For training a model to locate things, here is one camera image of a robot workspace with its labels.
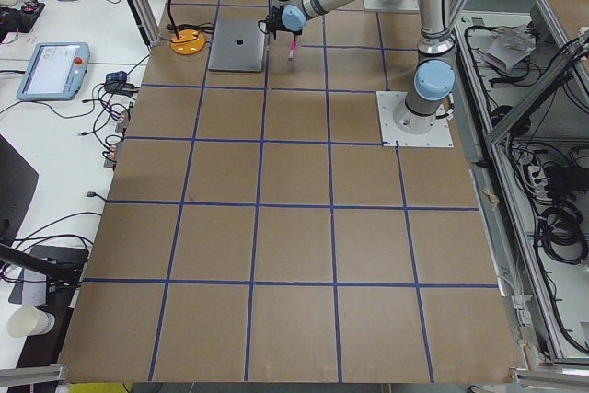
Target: tablet screen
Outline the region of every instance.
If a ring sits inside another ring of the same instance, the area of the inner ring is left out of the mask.
[[[43,46],[30,72],[25,94],[59,94],[74,62],[79,45]]]

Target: lamp base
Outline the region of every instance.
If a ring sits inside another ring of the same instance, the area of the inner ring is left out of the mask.
[[[179,38],[173,37],[169,46],[176,54],[192,55],[204,48],[206,39],[204,34],[194,29],[184,29],[179,31]]]

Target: white mounting plate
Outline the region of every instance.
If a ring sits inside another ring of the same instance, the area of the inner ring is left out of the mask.
[[[399,146],[408,147],[454,147],[447,119],[436,120],[433,128],[424,135],[406,133],[397,126],[393,119],[393,112],[397,105],[405,99],[405,96],[407,96],[407,92],[376,91],[383,146],[395,147],[398,143]],[[442,105],[440,105],[437,114],[445,114]]]
[[[384,13],[414,13],[419,10],[417,0],[400,0],[383,2],[383,0],[364,0],[364,10],[382,11]]]

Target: cylindrical white object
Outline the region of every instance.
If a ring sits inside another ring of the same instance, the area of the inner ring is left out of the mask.
[[[13,338],[44,335],[55,325],[55,317],[33,306],[24,306],[8,320],[8,334]]]

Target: robotic arm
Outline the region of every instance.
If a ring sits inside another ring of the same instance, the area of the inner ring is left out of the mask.
[[[303,32],[308,20],[349,4],[353,0],[271,0],[271,13],[264,23],[266,31]],[[449,63],[454,47],[448,26],[450,0],[420,0],[422,37],[418,42],[420,63],[415,73],[415,88],[409,91],[402,109],[396,110],[396,122],[407,133],[427,133],[433,126],[441,101],[450,93],[455,75]]]

